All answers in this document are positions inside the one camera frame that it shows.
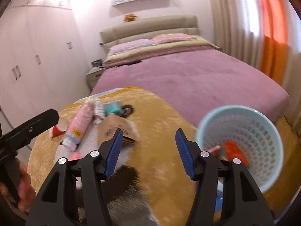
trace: purple bedspread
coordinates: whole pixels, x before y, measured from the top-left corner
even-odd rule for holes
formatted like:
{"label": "purple bedspread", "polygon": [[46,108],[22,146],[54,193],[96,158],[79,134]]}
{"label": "purple bedspread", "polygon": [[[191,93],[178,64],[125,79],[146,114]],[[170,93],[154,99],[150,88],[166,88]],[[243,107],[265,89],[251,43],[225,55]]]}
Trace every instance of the purple bedspread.
{"label": "purple bedspread", "polygon": [[129,86],[153,92],[195,127],[208,112],[223,105],[245,105],[275,122],[290,103],[287,92],[265,74],[214,49],[108,69],[92,94]]}

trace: laundry basket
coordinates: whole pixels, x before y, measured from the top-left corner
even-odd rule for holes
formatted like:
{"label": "laundry basket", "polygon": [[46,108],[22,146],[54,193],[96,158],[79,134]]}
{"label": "laundry basket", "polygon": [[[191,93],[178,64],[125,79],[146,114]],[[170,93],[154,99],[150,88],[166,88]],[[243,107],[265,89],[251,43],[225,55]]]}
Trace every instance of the laundry basket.
{"label": "laundry basket", "polygon": [[[283,164],[283,147],[273,123],[249,107],[229,105],[214,109],[200,122],[195,141],[201,150],[234,141],[249,162],[249,172],[262,193],[277,180]],[[223,185],[218,181],[218,190]]]}

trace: silver screw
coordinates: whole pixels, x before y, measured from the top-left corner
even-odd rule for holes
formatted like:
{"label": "silver screw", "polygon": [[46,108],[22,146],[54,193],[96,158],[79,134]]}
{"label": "silver screw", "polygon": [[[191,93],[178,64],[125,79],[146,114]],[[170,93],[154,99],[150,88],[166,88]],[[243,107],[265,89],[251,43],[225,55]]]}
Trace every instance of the silver screw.
{"label": "silver screw", "polygon": [[58,163],[59,164],[64,164],[66,162],[66,159],[65,158],[61,158],[58,160]]}
{"label": "silver screw", "polygon": [[99,152],[97,150],[94,150],[90,153],[90,156],[92,156],[92,157],[96,157],[98,155],[99,155]]}
{"label": "silver screw", "polygon": [[238,159],[238,158],[234,158],[233,162],[237,165],[239,165],[241,163],[240,159]]}
{"label": "silver screw", "polygon": [[202,157],[208,157],[209,156],[209,153],[207,151],[202,151],[201,152],[201,156]]}

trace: nightstand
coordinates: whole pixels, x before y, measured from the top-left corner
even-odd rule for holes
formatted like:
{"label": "nightstand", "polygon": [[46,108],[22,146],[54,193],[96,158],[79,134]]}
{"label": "nightstand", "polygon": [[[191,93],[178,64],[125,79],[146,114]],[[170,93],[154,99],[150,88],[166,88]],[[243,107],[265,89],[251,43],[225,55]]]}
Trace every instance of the nightstand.
{"label": "nightstand", "polygon": [[92,70],[88,72],[88,74],[86,74],[87,83],[91,90],[95,87],[98,79],[103,74],[104,70],[105,68],[102,67],[94,67]]}

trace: wooden floor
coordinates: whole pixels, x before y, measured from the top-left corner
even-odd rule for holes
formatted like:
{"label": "wooden floor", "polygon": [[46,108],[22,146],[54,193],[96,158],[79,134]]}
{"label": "wooden floor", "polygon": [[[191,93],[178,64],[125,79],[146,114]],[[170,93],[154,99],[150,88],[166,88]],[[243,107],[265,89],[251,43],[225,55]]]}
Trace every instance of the wooden floor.
{"label": "wooden floor", "polygon": [[278,180],[264,197],[270,209],[279,216],[290,204],[301,185],[301,146],[297,134],[292,132],[284,117],[279,119],[276,127],[282,138],[284,162]]}

